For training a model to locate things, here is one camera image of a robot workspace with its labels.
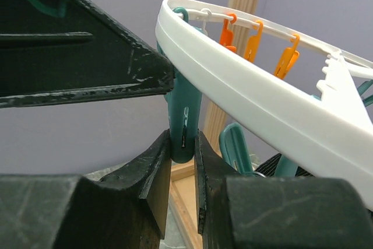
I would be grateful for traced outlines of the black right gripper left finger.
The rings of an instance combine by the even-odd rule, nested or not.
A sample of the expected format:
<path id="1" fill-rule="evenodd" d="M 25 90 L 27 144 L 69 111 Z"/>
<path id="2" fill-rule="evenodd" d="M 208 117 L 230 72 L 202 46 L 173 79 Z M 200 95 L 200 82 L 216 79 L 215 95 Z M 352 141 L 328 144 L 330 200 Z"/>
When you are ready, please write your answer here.
<path id="1" fill-rule="evenodd" d="M 158 248 L 166 231 L 170 134 L 94 181 L 1 175 L 2 248 Z"/>

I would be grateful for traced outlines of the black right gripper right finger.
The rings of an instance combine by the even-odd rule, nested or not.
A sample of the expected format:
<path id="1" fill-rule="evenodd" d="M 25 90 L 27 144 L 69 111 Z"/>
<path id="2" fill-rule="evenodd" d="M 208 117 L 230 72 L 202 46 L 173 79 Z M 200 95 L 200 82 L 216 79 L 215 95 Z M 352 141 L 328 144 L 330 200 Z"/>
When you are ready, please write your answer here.
<path id="1" fill-rule="evenodd" d="M 371 248 L 372 219 L 345 180 L 244 176 L 195 138 L 204 248 Z"/>

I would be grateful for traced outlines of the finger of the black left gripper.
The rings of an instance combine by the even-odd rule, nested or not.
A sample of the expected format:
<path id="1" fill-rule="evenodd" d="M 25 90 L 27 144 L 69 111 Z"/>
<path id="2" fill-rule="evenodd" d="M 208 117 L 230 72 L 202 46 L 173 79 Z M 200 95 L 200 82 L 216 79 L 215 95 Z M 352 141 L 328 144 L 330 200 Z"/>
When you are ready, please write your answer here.
<path id="1" fill-rule="evenodd" d="M 1 107 L 166 94 L 171 62 L 91 0 L 1 0 Z"/>

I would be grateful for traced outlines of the white oval clip hanger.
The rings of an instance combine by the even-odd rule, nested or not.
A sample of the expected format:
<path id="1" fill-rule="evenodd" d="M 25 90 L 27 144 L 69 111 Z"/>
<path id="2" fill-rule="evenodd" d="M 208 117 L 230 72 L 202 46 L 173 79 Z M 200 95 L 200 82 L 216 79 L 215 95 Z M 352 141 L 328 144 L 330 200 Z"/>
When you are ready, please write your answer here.
<path id="1" fill-rule="evenodd" d="M 263 23 L 263 32 L 282 39 L 300 36 L 299 47 L 325 56 L 315 98 L 275 77 L 182 20 L 232 20 L 242 27 Z M 301 167 L 314 176 L 347 180 L 372 208 L 372 121 L 354 78 L 372 79 L 372 62 L 299 31 L 239 10 L 195 0 L 163 0 L 156 38 L 171 63 L 243 127 L 282 154 L 277 176 Z"/>

